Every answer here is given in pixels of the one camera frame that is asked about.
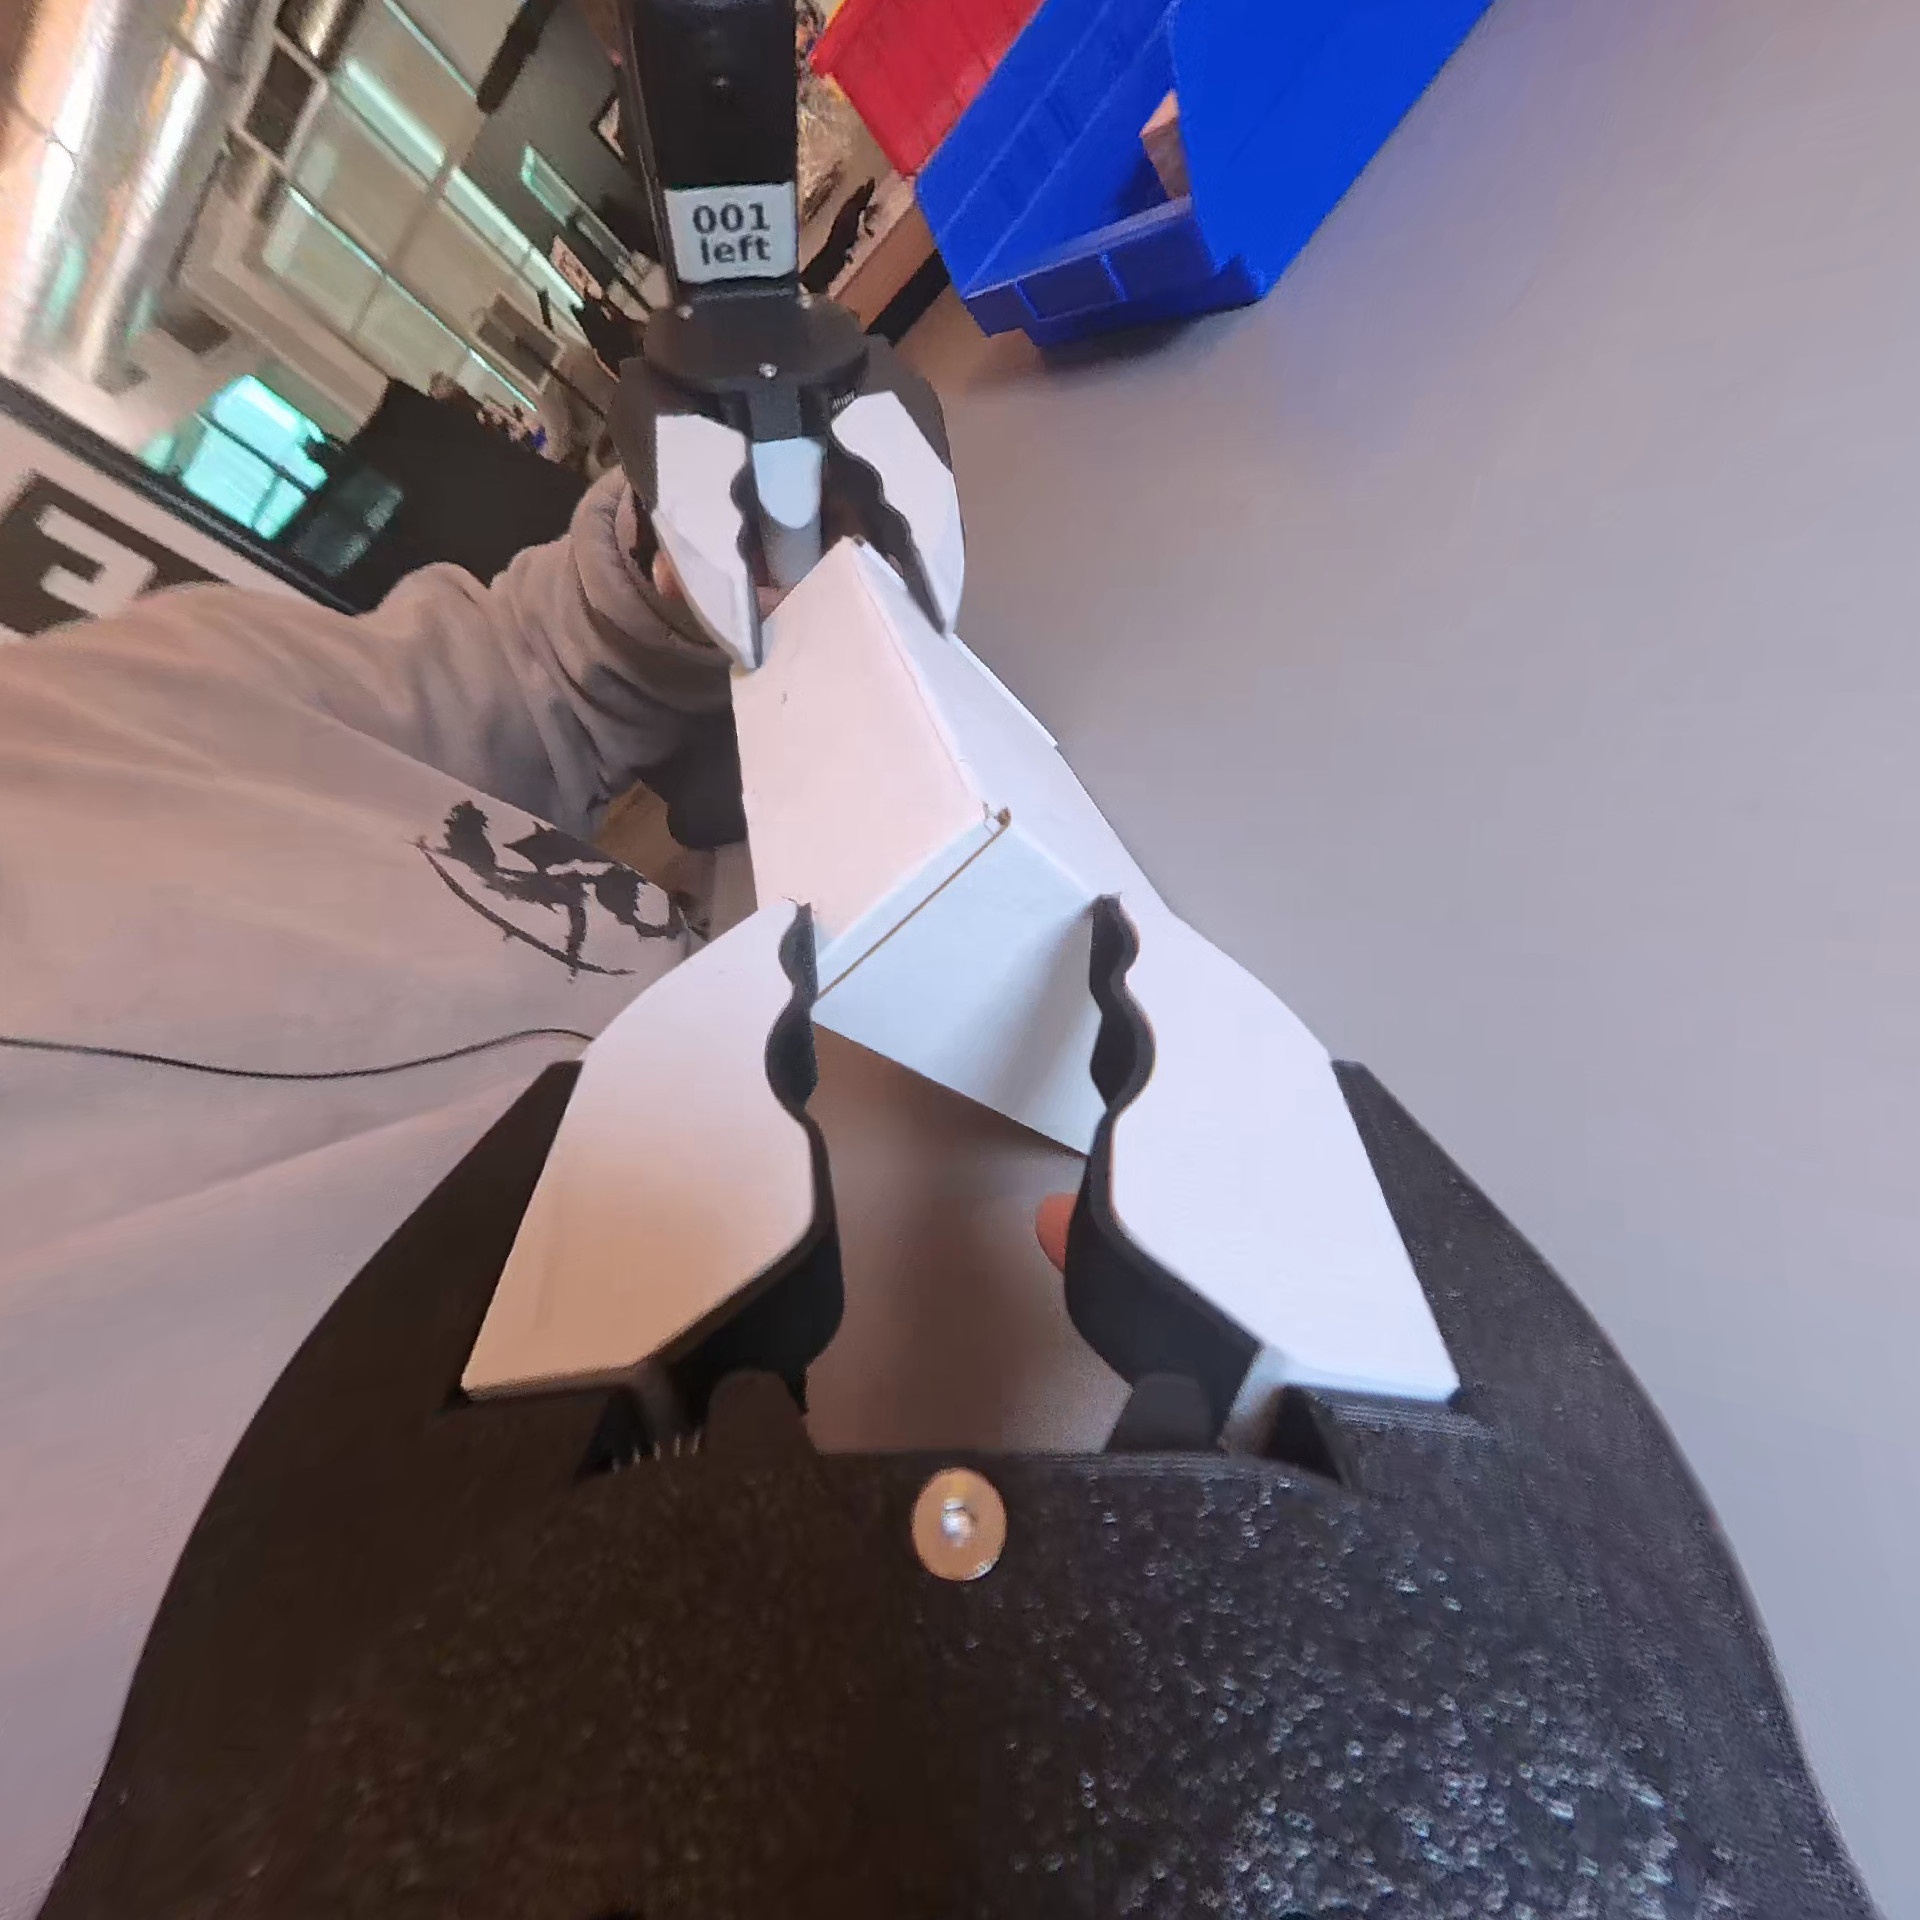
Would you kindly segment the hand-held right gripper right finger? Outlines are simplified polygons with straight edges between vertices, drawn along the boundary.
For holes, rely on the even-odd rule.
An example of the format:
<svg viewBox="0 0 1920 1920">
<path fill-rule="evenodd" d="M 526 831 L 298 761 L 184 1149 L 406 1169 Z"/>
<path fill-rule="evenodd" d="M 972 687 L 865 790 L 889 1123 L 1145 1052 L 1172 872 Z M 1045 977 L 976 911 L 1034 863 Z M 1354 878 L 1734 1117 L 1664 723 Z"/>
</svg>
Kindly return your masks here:
<svg viewBox="0 0 1920 1920">
<path fill-rule="evenodd" d="M 1444 1405 L 1457 1372 L 1327 1048 L 1184 921 L 1089 916 L 1092 1145 L 1062 1296 L 1113 1433 L 1256 1433 L 1289 1388 Z"/>
</svg>

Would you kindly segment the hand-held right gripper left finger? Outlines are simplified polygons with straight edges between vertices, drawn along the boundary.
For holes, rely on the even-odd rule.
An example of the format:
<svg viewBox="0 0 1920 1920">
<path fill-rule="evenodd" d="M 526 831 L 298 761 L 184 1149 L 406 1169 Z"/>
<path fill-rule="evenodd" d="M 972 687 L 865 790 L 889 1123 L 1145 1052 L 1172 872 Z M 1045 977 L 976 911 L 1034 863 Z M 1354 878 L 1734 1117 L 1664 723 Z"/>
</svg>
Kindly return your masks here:
<svg viewBox="0 0 1920 1920">
<path fill-rule="evenodd" d="M 464 1366 L 465 1396 L 734 1372 L 798 1400 L 845 1285 L 818 1085 L 808 907 L 775 900 L 590 1046 Z"/>
</svg>

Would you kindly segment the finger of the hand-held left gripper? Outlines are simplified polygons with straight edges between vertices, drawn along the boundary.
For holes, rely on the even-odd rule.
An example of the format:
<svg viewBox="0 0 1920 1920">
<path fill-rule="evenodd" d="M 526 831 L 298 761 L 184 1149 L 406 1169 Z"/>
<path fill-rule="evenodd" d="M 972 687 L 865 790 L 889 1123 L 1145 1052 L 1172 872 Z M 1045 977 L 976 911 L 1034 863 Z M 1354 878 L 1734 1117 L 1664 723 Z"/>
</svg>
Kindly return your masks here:
<svg viewBox="0 0 1920 1920">
<path fill-rule="evenodd" d="M 655 420 L 650 523 L 680 598 L 734 669 L 761 664 L 761 604 L 748 560 L 748 515 L 735 497 L 751 445 L 732 425 L 696 413 Z"/>
<path fill-rule="evenodd" d="M 833 523 L 887 563 L 936 632 L 953 632 L 965 520 L 942 443 L 897 393 L 861 393 L 832 420 L 823 470 Z"/>
</svg>

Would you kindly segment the white cardboard box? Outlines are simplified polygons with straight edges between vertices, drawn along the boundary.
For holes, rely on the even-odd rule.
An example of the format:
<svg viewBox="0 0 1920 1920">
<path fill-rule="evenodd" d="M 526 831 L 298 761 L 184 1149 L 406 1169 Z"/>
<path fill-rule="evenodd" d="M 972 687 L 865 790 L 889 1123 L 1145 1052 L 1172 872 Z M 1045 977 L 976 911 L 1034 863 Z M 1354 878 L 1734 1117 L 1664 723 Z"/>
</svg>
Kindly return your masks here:
<svg viewBox="0 0 1920 1920">
<path fill-rule="evenodd" d="M 734 678 L 757 900 L 806 905 L 813 1019 L 1086 1153 L 1089 910 L 1159 893 L 1020 700 L 839 542 Z"/>
</svg>

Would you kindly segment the blue plastic bin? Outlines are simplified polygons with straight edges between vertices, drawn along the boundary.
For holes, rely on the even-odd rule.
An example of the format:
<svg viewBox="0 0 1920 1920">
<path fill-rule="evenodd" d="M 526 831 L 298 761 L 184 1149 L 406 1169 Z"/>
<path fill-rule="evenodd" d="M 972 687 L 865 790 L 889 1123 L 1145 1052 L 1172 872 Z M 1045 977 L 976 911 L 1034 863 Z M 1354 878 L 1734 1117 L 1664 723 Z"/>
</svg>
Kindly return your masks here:
<svg viewBox="0 0 1920 1920">
<path fill-rule="evenodd" d="M 1038 348 L 1261 300 L 1485 1 L 1046 1 L 918 173 L 953 291 Z M 1174 88 L 1190 193 L 1140 125 Z"/>
</svg>

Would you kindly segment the person's left forearm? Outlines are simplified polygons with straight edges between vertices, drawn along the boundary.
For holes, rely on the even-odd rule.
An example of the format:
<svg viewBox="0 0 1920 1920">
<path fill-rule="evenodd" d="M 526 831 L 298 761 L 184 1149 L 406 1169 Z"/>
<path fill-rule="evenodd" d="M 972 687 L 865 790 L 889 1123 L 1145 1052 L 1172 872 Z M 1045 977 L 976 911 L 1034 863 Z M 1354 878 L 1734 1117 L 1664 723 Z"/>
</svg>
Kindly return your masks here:
<svg viewBox="0 0 1920 1920">
<path fill-rule="evenodd" d="M 421 566 L 342 629 L 335 712 L 447 776 L 536 817 L 601 822 L 636 784 L 674 838 L 748 833 L 732 657 L 664 588 L 663 549 L 632 486 L 594 483 L 561 540 L 490 583 Z"/>
</svg>

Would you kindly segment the red plastic bin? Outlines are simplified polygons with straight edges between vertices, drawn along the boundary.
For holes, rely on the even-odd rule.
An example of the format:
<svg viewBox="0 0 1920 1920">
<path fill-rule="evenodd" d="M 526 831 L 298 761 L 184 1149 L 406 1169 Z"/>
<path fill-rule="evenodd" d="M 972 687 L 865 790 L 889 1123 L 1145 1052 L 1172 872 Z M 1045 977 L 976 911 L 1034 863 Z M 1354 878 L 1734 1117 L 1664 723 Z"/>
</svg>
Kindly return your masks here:
<svg viewBox="0 0 1920 1920">
<path fill-rule="evenodd" d="M 1040 1 L 845 1 L 813 44 L 813 73 L 914 172 L 949 134 Z"/>
</svg>

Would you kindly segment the person's grey sweatshirt torso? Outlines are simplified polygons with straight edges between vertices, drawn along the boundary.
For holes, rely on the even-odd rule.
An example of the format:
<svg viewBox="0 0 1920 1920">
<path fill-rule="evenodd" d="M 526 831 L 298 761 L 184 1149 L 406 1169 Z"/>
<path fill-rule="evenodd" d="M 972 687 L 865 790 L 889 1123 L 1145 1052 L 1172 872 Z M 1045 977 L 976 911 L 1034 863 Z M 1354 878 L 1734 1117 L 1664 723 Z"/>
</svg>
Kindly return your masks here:
<svg viewBox="0 0 1920 1920">
<path fill-rule="evenodd" d="M 351 729 L 361 614 L 4 648 L 4 1547 L 154 1551 L 297 1341 L 690 907 Z"/>
</svg>

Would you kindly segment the black white printed sign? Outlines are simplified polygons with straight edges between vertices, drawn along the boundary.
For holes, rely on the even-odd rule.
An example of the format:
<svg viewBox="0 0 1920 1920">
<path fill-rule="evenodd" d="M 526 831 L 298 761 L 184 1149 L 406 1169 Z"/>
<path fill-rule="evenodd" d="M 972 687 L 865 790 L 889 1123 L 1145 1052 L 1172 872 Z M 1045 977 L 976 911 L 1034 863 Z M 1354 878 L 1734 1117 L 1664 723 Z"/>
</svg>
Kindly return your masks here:
<svg viewBox="0 0 1920 1920">
<path fill-rule="evenodd" d="M 180 585 L 293 591 L 351 611 L 314 569 L 4 376 L 2 637 L 110 617 Z"/>
</svg>

